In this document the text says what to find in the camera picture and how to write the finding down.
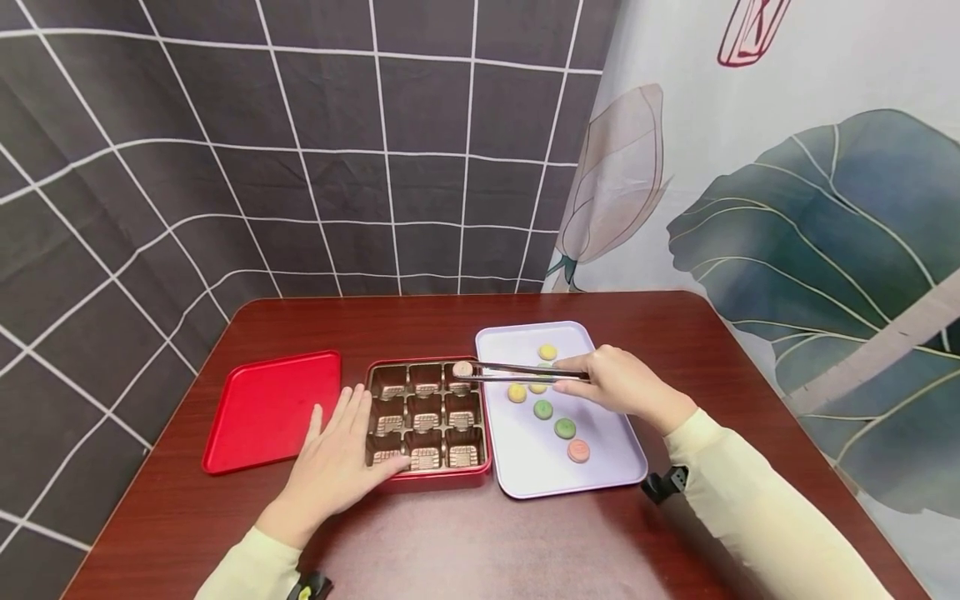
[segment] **metal tongs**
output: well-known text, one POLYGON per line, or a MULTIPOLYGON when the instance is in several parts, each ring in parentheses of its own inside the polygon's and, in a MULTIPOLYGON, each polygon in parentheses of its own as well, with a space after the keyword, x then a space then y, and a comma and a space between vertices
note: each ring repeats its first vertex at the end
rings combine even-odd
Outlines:
POLYGON ((500 363, 481 363, 472 360, 463 360, 453 366, 453 377, 459 381, 487 381, 487 382, 511 382, 511 383, 542 383, 552 384, 558 381, 590 381, 587 373, 582 371, 565 371, 563 369, 554 369, 553 367, 526 367, 524 365, 504 365, 500 363), (469 375, 458 374, 457 367, 460 365, 470 365, 469 375), (504 371, 507 374, 476 374, 477 370, 504 371))

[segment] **wooden table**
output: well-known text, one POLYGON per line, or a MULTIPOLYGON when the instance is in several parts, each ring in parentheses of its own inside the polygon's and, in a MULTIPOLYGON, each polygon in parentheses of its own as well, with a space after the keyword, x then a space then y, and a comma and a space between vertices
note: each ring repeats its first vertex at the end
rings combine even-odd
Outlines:
MULTIPOLYGON (((65 594, 192 598, 281 489, 290 463, 221 477, 200 469, 237 365, 324 348, 345 383, 388 358, 474 352, 482 327, 574 320, 627 349, 739 431, 839 527, 898 598, 916 580, 702 299, 684 292, 260 300, 213 350, 65 594)), ((651 467, 667 467, 653 432, 651 467)), ((328 522, 305 564, 360 600, 726 598, 732 593, 639 487, 516 502, 491 481, 456 492, 375 494, 328 522)))

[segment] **green leaf pattern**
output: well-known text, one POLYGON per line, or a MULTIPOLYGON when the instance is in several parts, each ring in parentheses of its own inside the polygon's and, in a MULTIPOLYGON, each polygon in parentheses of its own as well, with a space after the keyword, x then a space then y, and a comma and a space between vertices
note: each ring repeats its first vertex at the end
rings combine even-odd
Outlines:
MULTIPOLYGON (((717 178, 667 229, 674 266, 772 344, 790 394, 960 268, 960 146, 901 111, 860 113, 717 178)), ((953 324, 802 423, 888 506, 960 516, 957 350, 953 324)))

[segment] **red logo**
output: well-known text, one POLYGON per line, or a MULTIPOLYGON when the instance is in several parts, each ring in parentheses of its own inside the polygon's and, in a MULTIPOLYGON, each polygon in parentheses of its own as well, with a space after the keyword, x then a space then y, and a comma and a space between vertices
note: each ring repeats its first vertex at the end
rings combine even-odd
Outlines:
POLYGON ((788 6, 790 0, 737 0, 717 62, 738 67, 760 60, 773 43, 788 6))

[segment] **black strap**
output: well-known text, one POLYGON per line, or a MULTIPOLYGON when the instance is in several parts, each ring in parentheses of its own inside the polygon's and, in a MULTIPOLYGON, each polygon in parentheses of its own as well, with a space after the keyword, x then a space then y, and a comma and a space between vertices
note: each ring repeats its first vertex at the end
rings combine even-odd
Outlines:
POLYGON ((640 488, 648 498, 653 500, 654 504, 659 505, 673 494, 684 492, 688 473, 686 467, 671 467, 664 477, 660 477, 657 473, 650 473, 640 482, 640 488))
POLYGON ((300 580, 290 590, 287 600, 325 600, 333 589, 333 582, 320 571, 301 575, 300 580))

